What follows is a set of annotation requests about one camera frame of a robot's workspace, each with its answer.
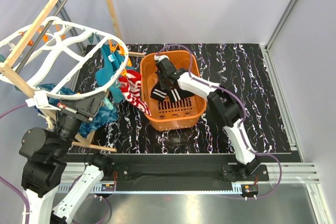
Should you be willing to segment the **teal clothes clip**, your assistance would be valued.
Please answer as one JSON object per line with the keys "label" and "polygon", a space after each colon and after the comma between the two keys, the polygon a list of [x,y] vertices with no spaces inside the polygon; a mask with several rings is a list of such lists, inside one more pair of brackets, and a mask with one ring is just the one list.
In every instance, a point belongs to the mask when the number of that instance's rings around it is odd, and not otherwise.
{"label": "teal clothes clip", "polygon": [[106,107],[108,110],[112,111],[114,109],[114,105],[112,102],[109,100],[108,97],[104,97],[102,100],[104,107]]}

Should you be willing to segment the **red white striped sock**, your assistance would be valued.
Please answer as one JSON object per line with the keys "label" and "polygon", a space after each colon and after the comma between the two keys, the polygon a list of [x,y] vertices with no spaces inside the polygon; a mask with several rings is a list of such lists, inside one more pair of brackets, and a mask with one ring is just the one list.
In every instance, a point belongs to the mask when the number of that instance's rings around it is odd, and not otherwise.
{"label": "red white striped sock", "polygon": [[127,94],[127,100],[140,111],[151,116],[152,113],[145,101],[141,100],[141,87],[142,87],[142,76],[135,70],[128,70],[126,74],[128,80],[129,88]]}

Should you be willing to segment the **red white santa sock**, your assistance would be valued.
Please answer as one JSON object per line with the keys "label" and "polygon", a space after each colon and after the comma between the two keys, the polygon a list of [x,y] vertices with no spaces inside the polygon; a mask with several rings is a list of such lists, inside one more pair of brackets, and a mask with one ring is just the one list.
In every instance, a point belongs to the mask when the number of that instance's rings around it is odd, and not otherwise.
{"label": "red white santa sock", "polygon": [[122,95],[124,96],[124,98],[127,101],[131,101],[131,93],[130,93],[130,85],[129,85],[129,81],[127,79],[127,77],[121,76],[118,78],[119,82],[120,82],[120,90]]}

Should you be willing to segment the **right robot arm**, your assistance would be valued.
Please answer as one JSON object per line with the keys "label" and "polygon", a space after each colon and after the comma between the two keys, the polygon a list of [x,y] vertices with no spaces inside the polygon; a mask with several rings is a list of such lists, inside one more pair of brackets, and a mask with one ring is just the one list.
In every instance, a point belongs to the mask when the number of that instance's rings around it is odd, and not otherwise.
{"label": "right robot arm", "polygon": [[176,69],[166,55],[155,56],[154,60],[162,88],[179,87],[207,101],[212,117],[224,128],[234,148],[237,168],[232,172],[233,179],[250,180],[256,176],[260,161],[244,128],[246,109],[241,100],[228,86],[206,81],[184,68]]}

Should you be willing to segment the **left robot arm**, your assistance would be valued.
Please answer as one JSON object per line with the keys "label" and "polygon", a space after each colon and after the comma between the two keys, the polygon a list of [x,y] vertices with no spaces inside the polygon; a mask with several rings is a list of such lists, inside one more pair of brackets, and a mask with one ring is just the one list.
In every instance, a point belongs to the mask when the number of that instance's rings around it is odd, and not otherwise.
{"label": "left robot arm", "polygon": [[113,175],[112,159],[94,153],[65,198],[58,205],[52,205],[67,166],[63,158],[81,124],[92,121],[105,96],[102,91],[78,100],[60,99],[52,131],[34,127],[24,134],[19,154],[27,158],[22,187],[29,201],[26,207],[29,223],[72,223],[96,183]]}

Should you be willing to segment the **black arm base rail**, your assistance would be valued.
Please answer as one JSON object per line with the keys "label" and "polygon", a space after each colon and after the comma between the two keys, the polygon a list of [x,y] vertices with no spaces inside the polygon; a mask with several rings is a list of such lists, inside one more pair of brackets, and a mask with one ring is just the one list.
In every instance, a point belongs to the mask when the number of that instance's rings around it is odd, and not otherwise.
{"label": "black arm base rail", "polygon": [[117,192],[136,194],[235,193],[233,184],[269,181],[266,165],[239,174],[233,154],[111,154]]}

